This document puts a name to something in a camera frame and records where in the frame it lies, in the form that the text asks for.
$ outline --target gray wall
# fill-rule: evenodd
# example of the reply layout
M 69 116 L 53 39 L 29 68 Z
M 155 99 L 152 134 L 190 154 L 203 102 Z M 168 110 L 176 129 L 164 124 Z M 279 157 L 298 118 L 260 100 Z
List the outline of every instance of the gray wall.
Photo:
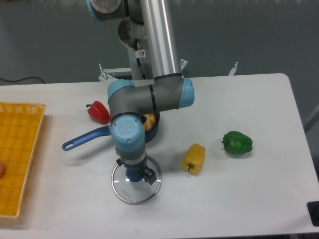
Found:
M 319 104 L 319 0 L 171 0 L 186 76 L 285 73 L 302 121 Z M 129 67 L 119 20 L 94 22 L 84 0 L 0 3 L 0 77 L 96 81 L 98 64 Z M 36 80 L 20 84 L 36 83 Z M 319 123 L 307 133 L 319 172 Z

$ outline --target yellow basket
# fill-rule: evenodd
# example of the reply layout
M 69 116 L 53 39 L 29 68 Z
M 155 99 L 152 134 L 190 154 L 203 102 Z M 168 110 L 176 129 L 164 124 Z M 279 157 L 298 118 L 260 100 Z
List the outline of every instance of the yellow basket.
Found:
M 0 102 L 0 217 L 16 218 L 45 105 Z

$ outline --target pepper stem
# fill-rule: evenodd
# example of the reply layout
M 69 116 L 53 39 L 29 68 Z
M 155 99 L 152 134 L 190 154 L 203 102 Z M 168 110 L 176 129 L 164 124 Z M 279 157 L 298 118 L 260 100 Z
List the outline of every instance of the pepper stem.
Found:
M 189 172 L 189 170 L 190 170 L 191 168 L 194 168 L 194 164 L 189 163 L 189 164 L 188 164 L 188 172 Z

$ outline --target yellow bell pepper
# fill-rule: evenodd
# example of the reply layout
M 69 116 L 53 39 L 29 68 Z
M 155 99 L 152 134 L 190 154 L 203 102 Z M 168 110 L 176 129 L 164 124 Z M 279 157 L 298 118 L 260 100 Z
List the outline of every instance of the yellow bell pepper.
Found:
M 182 168 L 191 174 L 198 174 L 204 161 L 205 148 L 198 143 L 193 144 L 186 152 L 183 161 L 181 162 Z

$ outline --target green bell pepper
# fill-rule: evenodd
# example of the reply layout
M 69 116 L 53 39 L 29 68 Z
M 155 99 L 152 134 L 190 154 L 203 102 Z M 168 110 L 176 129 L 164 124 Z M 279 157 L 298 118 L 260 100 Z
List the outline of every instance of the green bell pepper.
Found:
M 253 149 L 253 140 L 238 131 L 230 131 L 225 134 L 222 143 L 228 153 L 243 154 Z

